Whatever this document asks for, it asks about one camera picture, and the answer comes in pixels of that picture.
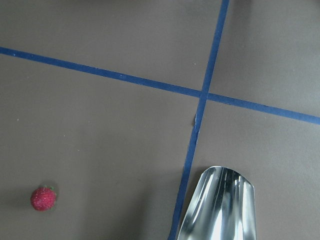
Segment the metal scoop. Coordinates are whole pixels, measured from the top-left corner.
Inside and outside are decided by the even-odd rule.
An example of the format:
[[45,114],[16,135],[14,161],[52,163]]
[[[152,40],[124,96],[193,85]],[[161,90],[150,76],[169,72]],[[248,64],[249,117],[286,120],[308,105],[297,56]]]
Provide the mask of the metal scoop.
[[243,175],[211,166],[198,180],[177,238],[255,240],[255,188]]

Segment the red strawberry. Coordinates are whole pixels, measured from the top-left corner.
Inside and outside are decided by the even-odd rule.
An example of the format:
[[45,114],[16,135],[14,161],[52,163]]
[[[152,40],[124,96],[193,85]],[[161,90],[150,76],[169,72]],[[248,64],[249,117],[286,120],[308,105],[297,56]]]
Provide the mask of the red strawberry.
[[57,200],[57,194],[52,186],[40,186],[35,189],[30,197],[30,204],[34,210],[44,212],[51,210]]

